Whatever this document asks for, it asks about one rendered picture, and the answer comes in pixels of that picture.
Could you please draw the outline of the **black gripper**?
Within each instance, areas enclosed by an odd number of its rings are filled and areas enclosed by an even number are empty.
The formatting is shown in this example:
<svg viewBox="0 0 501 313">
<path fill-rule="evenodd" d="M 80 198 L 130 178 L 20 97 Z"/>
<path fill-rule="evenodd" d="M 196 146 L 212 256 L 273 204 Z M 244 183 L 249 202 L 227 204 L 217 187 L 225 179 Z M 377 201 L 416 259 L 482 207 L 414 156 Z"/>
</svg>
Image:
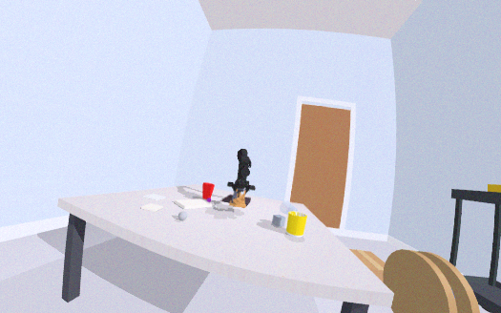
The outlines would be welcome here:
<svg viewBox="0 0 501 313">
<path fill-rule="evenodd" d="M 245 178 L 247 179 L 247 177 L 243 177 L 243 176 L 239 176 L 239 177 L 240 177 L 240 179 L 245 179 Z M 232 189 L 234 189 L 234 192 L 236 192 L 237 191 L 236 187 L 239 187 L 239 185 L 234 184 L 234 182 L 227 182 L 227 187 L 232 187 Z M 245 195 L 246 195 L 248 191 L 250 192 L 250 190 L 255 191 L 256 187 L 254 185 L 249 185 L 249 187 L 246 186 L 245 190 L 246 190 L 246 192 L 245 192 Z"/>
</svg>

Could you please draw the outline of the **yellow cup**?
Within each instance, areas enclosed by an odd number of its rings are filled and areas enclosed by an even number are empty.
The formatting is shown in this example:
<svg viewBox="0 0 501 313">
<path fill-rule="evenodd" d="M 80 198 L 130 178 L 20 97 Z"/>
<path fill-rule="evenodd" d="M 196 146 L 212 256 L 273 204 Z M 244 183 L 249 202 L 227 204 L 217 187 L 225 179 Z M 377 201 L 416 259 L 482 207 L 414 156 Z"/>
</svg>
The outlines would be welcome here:
<svg viewBox="0 0 501 313">
<path fill-rule="evenodd" d="M 287 218 L 286 233 L 292 237 L 302 237 L 306 225 L 307 215 L 299 212 L 289 212 Z"/>
</svg>

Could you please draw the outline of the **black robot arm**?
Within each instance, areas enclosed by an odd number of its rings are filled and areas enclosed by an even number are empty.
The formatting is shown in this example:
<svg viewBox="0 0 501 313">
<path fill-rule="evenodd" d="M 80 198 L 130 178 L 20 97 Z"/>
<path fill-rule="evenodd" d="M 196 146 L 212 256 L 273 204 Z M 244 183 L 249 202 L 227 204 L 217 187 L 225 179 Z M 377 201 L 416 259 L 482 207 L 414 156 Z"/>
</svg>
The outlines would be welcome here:
<svg viewBox="0 0 501 313">
<path fill-rule="evenodd" d="M 243 177 L 248 177 L 250 175 L 250 170 L 248 168 L 251 168 L 251 159 L 248 156 L 248 152 L 246 149 L 240 149 L 237 154 L 238 161 L 239 161 L 239 169 L 238 169 L 238 177 L 237 180 L 235 181 L 235 184 L 238 184 L 239 189 L 245 189 L 246 186 L 249 187 L 249 181 L 245 179 L 240 179 L 239 176 Z M 239 180 L 238 180 L 239 179 Z"/>
</svg>

